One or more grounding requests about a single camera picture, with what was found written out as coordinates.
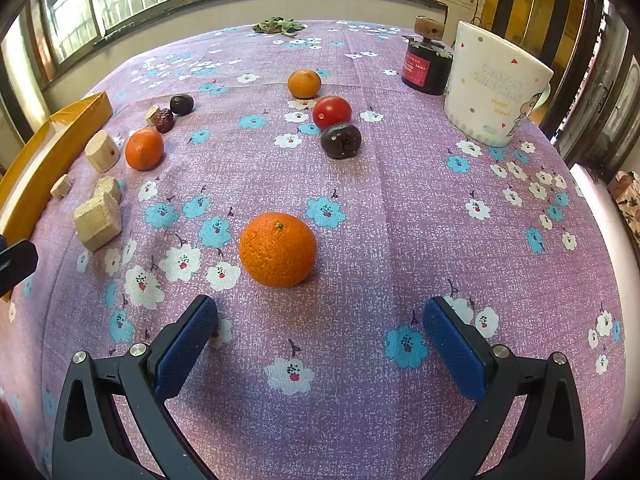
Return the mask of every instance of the red cherry tomato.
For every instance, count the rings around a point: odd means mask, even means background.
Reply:
[[[336,123],[348,123],[351,121],[351,106],[337,95],[322,97],[314,106],[313,118],[321,130]]]

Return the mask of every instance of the tablecloth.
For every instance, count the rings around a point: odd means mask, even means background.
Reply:
[[[473,407],[421,328],[424,303],[443,295],[491,344],[568,356],[590,478],[620,416],[623,319],[603,238],[567,167],[529,120],[504,149],[467,139],[446,120],[444,97],[402,83],[407,31],[305,25],[293,39],[245,26],[177,41],[92,90],[113,103],[105,129],[119,146],[172,94],[191,94],[195,109],[164,135],[158,167],[135,171],[122,156],[108,171],[123,190],[123,228],[106,246],[88,253],[74,232],[73,211],[100,177],[84,155],[69,195],[36,226],[38,269],[0,321],[0,393],[36,463],[50,467],[74,352],[123,354],[204,293],[220,328],[167,407],[219,478],[421,478]],[[355,158],[323,153],[313,101],[287,90],[301,68],[321,76],[320,96],[350,102],[363,137]],[[294,288],[261,286],[239,261],[242,229],[269,211],[297,216],[318,240],[316,269]],[[119,406],[142,462],[157,469]]]

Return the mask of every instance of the orange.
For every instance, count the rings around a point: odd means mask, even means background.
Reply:
[[[287,81],[289,91],[297,99],[311,99],[318,94],[322,81],[313,70],[296,70]]]
[[[240,261],[258,283],[294,286],[313,270],[316,237],[302,220],[285,213],[265,213],[249,222],[240,237]]]
[[[155,128],[136,131],[124,149],[124,156],[134,170],[146,171],[154,167],[164,153],[162,135]]]

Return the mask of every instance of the cartoon mug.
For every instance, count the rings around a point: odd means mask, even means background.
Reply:
[[[469,137],[501,148],[533,110],[553,74],[504,38],[458,22],[445,115]]]

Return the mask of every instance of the small orange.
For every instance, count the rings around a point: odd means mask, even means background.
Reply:
[[[240,261],[256,282],[288,287],[311,273],[318,245],[302,220],[285,213],[265,213],[244,228],[239,252]]]
[[[162,135],[155,128],[136,131],[124,149],[124,156],[134,170],[146,171],[154,167],[164,153]]]
[[[311,99],[318,94],[322,81],[313,70],[296,70],[287,81],[289,91],[297,99]]]

